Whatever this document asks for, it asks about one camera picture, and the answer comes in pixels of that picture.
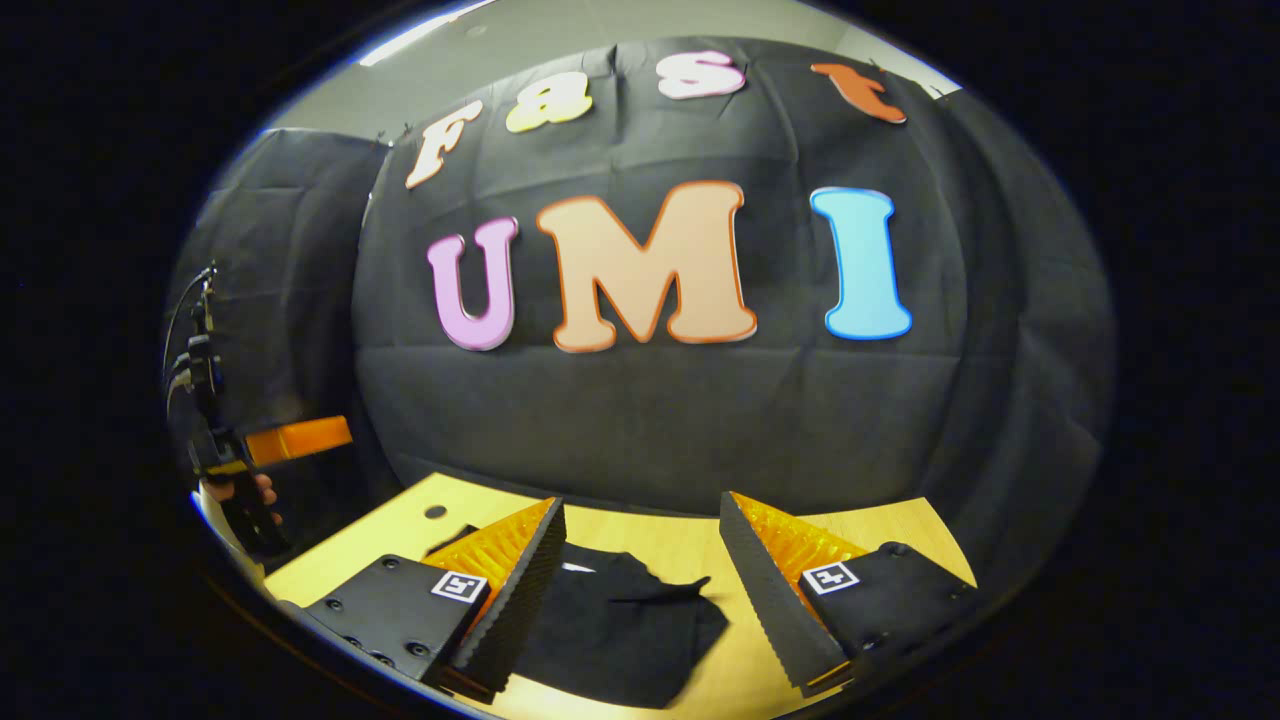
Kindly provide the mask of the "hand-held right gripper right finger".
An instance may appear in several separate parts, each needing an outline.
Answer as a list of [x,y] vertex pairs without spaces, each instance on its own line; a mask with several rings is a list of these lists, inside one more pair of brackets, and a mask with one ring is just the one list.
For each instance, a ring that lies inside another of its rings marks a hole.
[[977,587],[908,543],[864,550],[732,491],[719,505],[751,609],[806,697],[904,670],[977,612]]

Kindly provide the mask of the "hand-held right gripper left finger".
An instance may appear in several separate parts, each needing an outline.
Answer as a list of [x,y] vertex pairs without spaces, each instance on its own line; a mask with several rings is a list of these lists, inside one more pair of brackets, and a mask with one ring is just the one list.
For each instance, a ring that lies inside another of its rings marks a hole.
[[300,610],[320,637],[474,701],[506,689],[561,568],[564,502],[545,498],[425,559],[385,553]]

